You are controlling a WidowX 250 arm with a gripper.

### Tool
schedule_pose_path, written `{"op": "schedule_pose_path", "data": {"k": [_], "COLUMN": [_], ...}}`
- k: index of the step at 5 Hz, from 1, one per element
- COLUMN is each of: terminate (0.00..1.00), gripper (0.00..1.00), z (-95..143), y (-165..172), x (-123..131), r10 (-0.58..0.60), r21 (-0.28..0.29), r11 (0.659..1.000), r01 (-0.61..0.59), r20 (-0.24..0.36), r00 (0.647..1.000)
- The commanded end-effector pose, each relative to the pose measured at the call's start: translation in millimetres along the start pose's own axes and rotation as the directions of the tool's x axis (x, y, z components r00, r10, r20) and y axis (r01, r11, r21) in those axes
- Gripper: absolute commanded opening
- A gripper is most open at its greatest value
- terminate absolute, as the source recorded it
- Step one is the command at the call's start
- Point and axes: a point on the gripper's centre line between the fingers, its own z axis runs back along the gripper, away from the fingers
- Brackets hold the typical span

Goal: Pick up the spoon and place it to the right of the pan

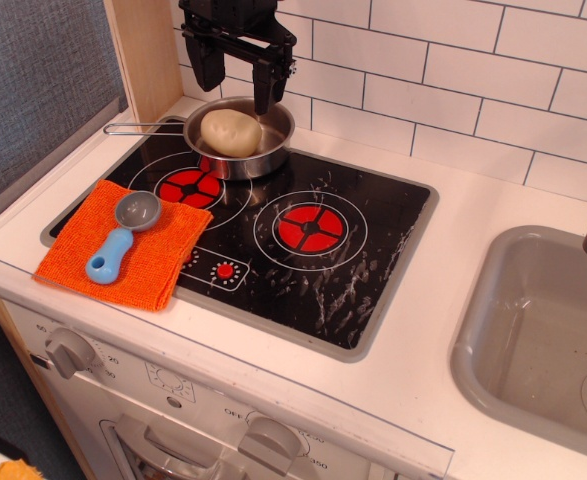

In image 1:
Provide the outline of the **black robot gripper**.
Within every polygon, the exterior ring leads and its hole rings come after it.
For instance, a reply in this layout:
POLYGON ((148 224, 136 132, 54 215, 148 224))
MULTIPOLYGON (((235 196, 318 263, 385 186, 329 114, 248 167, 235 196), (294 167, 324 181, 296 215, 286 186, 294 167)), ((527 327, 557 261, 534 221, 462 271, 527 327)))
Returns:
POLYGON ((283 98, 296 37, 276 19, 275 1, 180 1, 182 32, 197 84, 224 80, 226 54, 253 64, 254 108, 264 115, 283 98))

